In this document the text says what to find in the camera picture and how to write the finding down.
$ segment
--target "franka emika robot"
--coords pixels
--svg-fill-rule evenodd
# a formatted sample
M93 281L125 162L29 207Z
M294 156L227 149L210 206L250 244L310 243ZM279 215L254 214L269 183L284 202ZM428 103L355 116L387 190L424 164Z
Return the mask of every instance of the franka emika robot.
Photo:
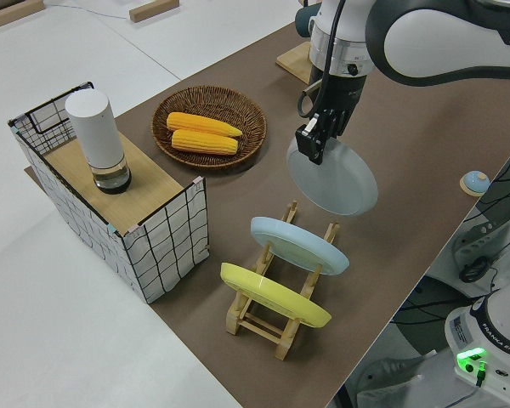
M324 0L310 9L313 69L298 101L309 123L295 136L315 164L346 128L374 65L410 86L510 79L510 0ZM445 335L456 375L510 406L510 284L451 312Z

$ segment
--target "corn cob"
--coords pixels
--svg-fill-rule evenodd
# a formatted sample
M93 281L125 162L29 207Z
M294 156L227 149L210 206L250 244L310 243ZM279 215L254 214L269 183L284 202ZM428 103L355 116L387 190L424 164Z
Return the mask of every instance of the corn cob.
M209 117L191 115L183 112L171 112L167 118L168 129L189 129L197 132L214 133L220 136L237 138L241 136L241 130L230 126L228 123L210 119Z
M195 153L232 156L238 151L238 140L213 133L178 129L172 135L172 147Z

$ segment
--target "brown mat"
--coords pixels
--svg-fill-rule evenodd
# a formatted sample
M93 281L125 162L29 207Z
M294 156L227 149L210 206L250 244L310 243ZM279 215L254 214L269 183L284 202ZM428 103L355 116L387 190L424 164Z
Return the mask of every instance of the brown mat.
M296 224L307 230L323 235L337 218L306 200L286 169L287 146L305 122L296 112L304 84L275 59L302 41L288 26L117 120L125 135L186 184L199 172L165 156L151 136L153 112L164 98L188 86L219 85L244 93L267 115L268 137L254 167L202 174L210 258L152 304L246 407L324 406L475 203L459 188L459 178L474 169L494 177L510 155L510 81L409 88L372 73L342 139L371 167L380 196L369 213L338 218L342 228L335 245L351 266L340 276L322 276L313 296L332 320L322 329L301 327L284 362L260 336L249 331L231 336L225 314L234 293L219 279L219 265L255 262L259 248L250 236L251 218L279 218L295 198ZM268 277L299 289L304 273L276 259Z

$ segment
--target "wicker basket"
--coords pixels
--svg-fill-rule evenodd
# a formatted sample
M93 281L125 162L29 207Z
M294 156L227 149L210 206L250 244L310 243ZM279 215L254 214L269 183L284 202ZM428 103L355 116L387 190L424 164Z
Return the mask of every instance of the wicker basket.
M211 117L239 128L243 134L238 138L238 152L233 156L219 156L174 149L172 132L167 128L171 112ZM204 85L183 89L162 101L153 116L152 131L157 145L175 160L192 167L224 169L245 162L257 152L266 137L266 118L261 109L241 93Z

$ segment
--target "white floor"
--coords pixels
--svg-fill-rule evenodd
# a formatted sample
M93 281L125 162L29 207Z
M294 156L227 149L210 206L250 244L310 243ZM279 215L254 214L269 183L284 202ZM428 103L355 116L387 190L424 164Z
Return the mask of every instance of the white floor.
M0 27L0 407L238 406L70 231L6 122L86 81L119 115L292 22L298 2L182 0L138 24L124 17L146 1L45 3Z

